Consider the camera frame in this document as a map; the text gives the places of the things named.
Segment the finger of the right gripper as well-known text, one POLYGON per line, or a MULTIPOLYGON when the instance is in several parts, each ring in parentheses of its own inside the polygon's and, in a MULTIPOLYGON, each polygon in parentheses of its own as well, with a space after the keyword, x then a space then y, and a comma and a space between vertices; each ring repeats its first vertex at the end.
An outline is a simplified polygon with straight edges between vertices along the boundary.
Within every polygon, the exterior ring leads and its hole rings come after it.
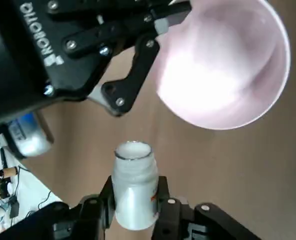
POLYGON ((133 47, 134 56, 127 75, 122 79, 111 80, 103 84, 96 83, 88 99, 106 108, 114 116, 129 112, 140 89, 159 53, 160 46, 156 38, 168 32, 170 26, 181 24, 191 12, 188 1, 169 3, 173 13, 170 16, 149 21, 103 21, 98 17, 97 26, 68 36, 66 50, 69 56, 84 57, 89 53, 99 54, 103 73, 112 57, 133 47))
POLYGON ((105 22, 144 22, 173 13, 168 0, 48 0, 47 13, 56 21, 102 17, 105 22))

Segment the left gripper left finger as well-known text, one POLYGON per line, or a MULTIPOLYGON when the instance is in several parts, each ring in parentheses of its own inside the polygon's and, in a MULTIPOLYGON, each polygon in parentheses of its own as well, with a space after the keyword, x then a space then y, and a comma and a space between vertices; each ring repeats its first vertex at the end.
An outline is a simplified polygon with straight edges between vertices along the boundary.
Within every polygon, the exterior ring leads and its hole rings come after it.
POLYGON ((4 240, 104 240, 115 211, 112 177, 70 208, 53 202, 2 232, 4 240))

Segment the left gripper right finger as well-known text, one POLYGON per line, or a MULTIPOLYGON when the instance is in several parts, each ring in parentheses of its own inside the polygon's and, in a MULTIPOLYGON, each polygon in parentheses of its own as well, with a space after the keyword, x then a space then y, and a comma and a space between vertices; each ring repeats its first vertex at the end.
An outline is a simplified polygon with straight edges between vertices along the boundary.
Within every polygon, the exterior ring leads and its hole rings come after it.
POLYGON ((258 240, 259 237, 215 204, 190 207, 169 193, 167 177, 157 189, 159 215, 153 240, 258 240))

